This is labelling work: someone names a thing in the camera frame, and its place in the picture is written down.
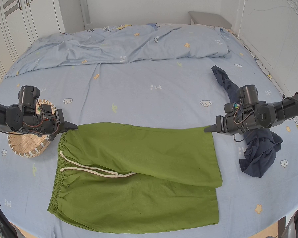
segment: green shorts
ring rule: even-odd
[[[212,134],[202,127],[80,125],[61,136],[48,211],[97,232],[196,228],[218,223],[221,185]]]

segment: light blue bed sheet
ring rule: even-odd
[[[208,28],[212,30],[210,34],[217,34],[214,38],[217,46],[209,44],[214,48],[211,56],[215,53],[221,54],[212,58],[207,56],[210,54],[207,50],[205,53],[201,52],[202,46],[206,44],[200,43],[202,41],[199,37],[189,38],[190,32],[196,31],[189,29],[192,26],[185,26],[188,27],[188,32],[182,29],[185,28],[183,25],[176,24],[163,24],[158,30],[150,30],[149,27],[151,26],[131,26],[123,30],[113,30],[113,34],[120,34],[119,31],[128,31],[130,34],[126,35],[128,37],[120,36],[120,41],[111,40],[112,42],[108,42],[110,45],[122,45],[124,38],[133,38],[132,35],[135,36],[135,33],[150,35],[147,39],[149,44],[143,45],[144,41],[141,41],[142,47],[146,46],[147,50],[150,50],[150,55],[146,50],[139,55],[142,48],[132,49],[135,44],[131,44],[125,62],[120,62],[120,56],[123,55],[119,52],[120,48],[117,52],[112,48],[105,55],[102,46],[93,43],[89,44],[93,46],[91,49],[86,49],[88,57],[79,51],[82,48],[80,45],[73,46],[74,50],[78,50],[78,55],[74,50],[55,51],[53,47],[58,46],[57,50],[62,45],[67,47],[64,40],[60,40],[64,41],[60,45],[52,44],[53,47],[47,50],[30,48],[29,53],[26,52],[22,56],[26,58],[24,63],[16,62],[14,69],[8,73],[9,77],[0,85],[0,102],[3,105],[18,103],[17,92],[20,86],[34,85],[41,89],[40,98],[52,101],[57,108],[63,109],[67,121],[78,125],[119,122],[177,129],[206,126],[215,123],[216,115],[224,114],[224,104],[229,101],[226,92],[218,85],[211,71],[214,65],[224,69],[238,86],[255,84],[259,100],[281,100],[278,90],[258,67],[250,53],[226,30],[220,33],[219,29]],[[157,44],[154,42],[156,33],[170,33],[170,29],[183,31],[179,32],[177,37],[173,37],[176,39],[173,45],[179,45],[174,48],[175,55],[165,50],[170,48],[167,34],[164,37],[166,41],[158,38],[158,44],[161,45],[158,47],[159,52],[152,52],[152,46]],[[103,34],[102,38],[112,34],[106,30],[94,32],[99,36]],[[87,36],[90,33],[84,31],[77,34]],[[190,48],[184,46],[186,43],[190,44]],[[199,45],[199,48],[195,51],[183,51],[180,44],[186,49],[191,49],[194,45]],[[99,52],[100,57],[104,57],[101,59],[112,56],[112,60],[107,57],[106,62],[109,63],[99,62],[97,59],[100,58],[93,55],[93,50]],[[53,68],[53,64],[62,66]],[[206,107],[203,105],[204,101],[210,101],[212,104]],[[131,235],[91,232],[62,222],[47,212],[55,177],[60,135],[40,156],[27,159],[14,154],[9,149],[6,135],[0,134],[1,209],[13,224],[38,238],[249,237],[275,223],[298,205],[296,124],[293,120],[285,121],[271,130],[282,137],[284,142],[274,164],[262,178],[250,177],[239,167],[239,159],[243,158],[243,151],[246,149],[245,142],[236,143],[231,136],[213,133],[215,151],[223,177],[223,185],[216,189],[220,214],[217,225],[167,233]],[[281,162],[285,163],[285,160],[288,164],[283,167]]]

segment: bed headboard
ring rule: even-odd
[[[286,96],[298,91],[298,0],[239,0],[232,30]]]

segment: navy blue garment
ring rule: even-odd
[[[218,83],[227,91],[230,101],[239,103],[236,93],[239,87],[221,68],[213,66],[212,71]],[[247,132],[244,137],[248,147],[244,152],[245,159],[240,159],[241,170],[252,177],[262,177],[274,163],[276,152],[281,149],[283,140],[270,129],[264,128]]]

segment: white wardrobe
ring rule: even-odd
[[[83,30],[79,0],[0,0],[0,83],[36,39]]]

